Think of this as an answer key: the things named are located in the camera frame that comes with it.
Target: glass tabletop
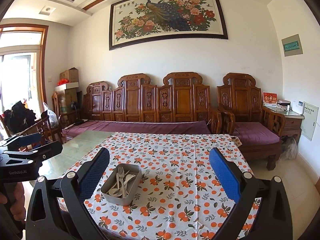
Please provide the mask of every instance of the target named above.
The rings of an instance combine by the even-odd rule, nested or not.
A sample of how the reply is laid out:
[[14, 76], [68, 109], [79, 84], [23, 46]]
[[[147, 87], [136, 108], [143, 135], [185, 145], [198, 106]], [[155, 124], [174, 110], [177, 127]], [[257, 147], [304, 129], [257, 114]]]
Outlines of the glass tabletop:
[[42, 162], [39, 175], [47, 179], [59, 178], [67, 169], [104, 141], [113, 132], [85, 131], [63, 145], [62, 152]]
[[267, 108], [271, 109], [274, 112], [283, 114], [284, 116], [286, 116], [287, 118], [296, 118], [296, 119], [304, 119], [303, 114], [298, 114], [294, 111], [286, 111], [286, 110], [282, 110], [280, 108], [277, 107], [271, 107], [271, 106], [267, 106]]

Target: screw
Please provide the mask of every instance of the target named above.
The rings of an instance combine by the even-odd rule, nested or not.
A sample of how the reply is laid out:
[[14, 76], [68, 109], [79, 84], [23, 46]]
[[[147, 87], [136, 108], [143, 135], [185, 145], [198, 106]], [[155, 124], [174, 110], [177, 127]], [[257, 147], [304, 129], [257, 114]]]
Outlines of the screw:
[[252, 178], [252, 174], [251, 174], [250, 172], [247, 172], [247, 171], [243, 174], [243, 176], [244, 176], [246, 179], [251, 179], [251, 178]]
[[42, 182], [44, 181], [44, 176], [40, 176], [38, 179], [37, 179], [38, 182]]
[[75, 172], [71, 171], [67, 173], [67, 178], [72, 179], [76, 175]]
[[280, 182], [281, 182], [281, 178], [280, 178], [280, 177], [278, 177], [278, 176], [275, 176], [275, 182], [280, 183]]

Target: white wall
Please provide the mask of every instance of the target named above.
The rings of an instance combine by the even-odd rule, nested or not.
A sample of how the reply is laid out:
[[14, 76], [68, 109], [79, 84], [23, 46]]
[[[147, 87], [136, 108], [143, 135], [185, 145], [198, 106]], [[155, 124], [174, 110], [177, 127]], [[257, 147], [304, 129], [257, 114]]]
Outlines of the white wall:
[[30, 23], [49, 26], [44, 55], [44, 77], [47, 102], [49, 108], [52, 109], [51, 96], [54, 92], [54, 87], [57, 86], [59, 81], [59, 74], [64, 70], [71, 68], [68, 67], [67, 64], [70, 26], [55, 22], [26, 18], [9, 18], [3, 19], [0, 22], [0, 24], [10, 23]]
[[[320, 27], [303, 0], [273, 0], [268, 5], [275, 24], [283, 66], [283, 97], [320, 106]], [[302, 55], [284, 57], [281, 39], [299, 34]], [[314, 183], [320, 176], [319, 116], [312, 141], [303, 135], [298, 152]]]
[[127, 74], [145, 73], [161, 85], [170, 72], [194, 71], [211, 86], [228, 72], [249, 73], [264, 91], [282, 96], [282, 66], [276, 31], [266, 6], [252, 0], [220, 0], [229, 40], [172, 39], [109, 51], [110, 7], [71, 28], [69, 65], [79, 69], [80, 87], [105, 80], [117, 87]]

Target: tile floor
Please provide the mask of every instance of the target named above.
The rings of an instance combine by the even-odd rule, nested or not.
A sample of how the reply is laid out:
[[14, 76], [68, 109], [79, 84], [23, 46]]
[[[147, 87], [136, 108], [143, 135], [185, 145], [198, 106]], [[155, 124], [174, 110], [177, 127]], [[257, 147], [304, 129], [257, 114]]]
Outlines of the tile floor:
[[[267, 160], [249, 161], [249, 165], [257, 178], [271, 179], [276, 175], [282, 178], [291, 208], [293, 240], [297, 240], [320, 206], [320, 195], [310, 178], [295, 160], [278, 161], [273, 171], [267, 170]], [[33, 188], [28, 182], [23, 184], [27, 209]]]

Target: wooden door frame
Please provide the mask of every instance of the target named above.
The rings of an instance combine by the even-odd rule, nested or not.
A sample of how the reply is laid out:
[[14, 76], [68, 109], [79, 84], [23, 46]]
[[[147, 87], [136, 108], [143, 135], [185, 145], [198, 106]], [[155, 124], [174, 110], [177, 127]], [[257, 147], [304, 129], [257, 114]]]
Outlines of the wooden door frame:
[[3, 24], [0, 25], [0, 37], [2, 33], [7, 32], [41, 32], [40, 41], [40, 91], [41, 100], [47, 104], [47, 96], [45, 92], [45, 78], [44, 78], [44, 56], [45, 56], [45, 45], [47, 42], [49, 26], [39, 24], [28, 24], [28, 23], [14, 23], [14, 24]]

